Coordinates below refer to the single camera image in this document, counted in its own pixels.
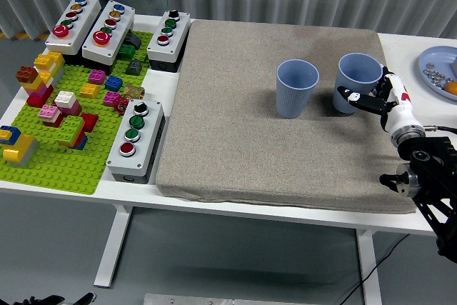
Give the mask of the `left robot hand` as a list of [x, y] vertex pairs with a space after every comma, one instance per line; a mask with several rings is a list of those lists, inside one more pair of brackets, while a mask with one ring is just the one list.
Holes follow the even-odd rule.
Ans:
[[97, 295], [94, 292], [88, 292], [83, 295], [80, 299], [70, 302], [67, 301], [63, 296], [60, 295], [50, 295], [48, 297], [38, 299], [34, 296], [31, 296], [29, 299], [24, 299], [23, 301], [15, 301], [13, 305], [57, 305], [57, 304], [73, 304], [73, 305], [87, 305], [91, 304], [96, 300]]

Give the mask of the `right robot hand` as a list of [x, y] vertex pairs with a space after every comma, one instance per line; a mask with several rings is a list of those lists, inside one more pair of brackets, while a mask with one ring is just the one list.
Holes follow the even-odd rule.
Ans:
[[381, 128], [390, 135], [394, 146], [407, 139], [424, 137], [425, 129], [413, 115], [411, 99], [401, 78], [386, 66], [382, 72], [370, 94], [346, 86], [338, 86], [337, 92], [352, 107], [379, 115]]

